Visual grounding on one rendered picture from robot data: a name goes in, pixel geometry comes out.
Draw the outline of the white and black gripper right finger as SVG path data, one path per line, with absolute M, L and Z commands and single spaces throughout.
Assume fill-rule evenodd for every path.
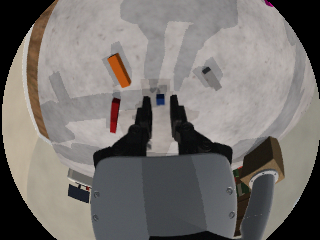
M 177 95 L 170 96 L 170 119 L 172 138 L 178 142 L 179 155 L 218 153 L 227 157 L 231 165 L 232 148 L 217 142 L 213 143 L 210 139 L 194 130 L 193 124 L 187 121 L 184 105 L 178 104 Z

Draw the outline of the red rod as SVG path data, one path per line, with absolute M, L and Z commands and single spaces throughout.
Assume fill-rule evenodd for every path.
M 110 118 L 110 132 L 111 133 L 116 133 L 120 100 L 121 99 L 118 99 L 118 98 L 113 98 L 113 100 L 112 100 L 111 118 Z

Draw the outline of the small blue block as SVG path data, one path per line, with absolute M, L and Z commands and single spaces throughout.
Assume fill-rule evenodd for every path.
M 164 94 L 156 94 L 157 105 L 165 105 Z

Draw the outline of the orange rod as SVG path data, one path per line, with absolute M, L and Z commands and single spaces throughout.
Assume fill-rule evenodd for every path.
M 108 62 L 118 79 L 120 85 L 122 88 L 130 86 L 131 84 L 131 79 L 124 67 L 124 64 L 119 56 L 119 53 L 116 53 L 112 56 L 110 56 L 108 59 Z

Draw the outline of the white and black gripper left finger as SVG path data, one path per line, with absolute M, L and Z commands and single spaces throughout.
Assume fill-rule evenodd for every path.
M 152 139 L 152 118 L 151 99 L 144 96 L 142 107 L 137 108 L 135 124 L 131 125 L 128 133 L 112 147 L 106 147 L 93 154 L 94 167 L 96 168 L 98 162 L 106 157 L 146 156 L 146 144 Z

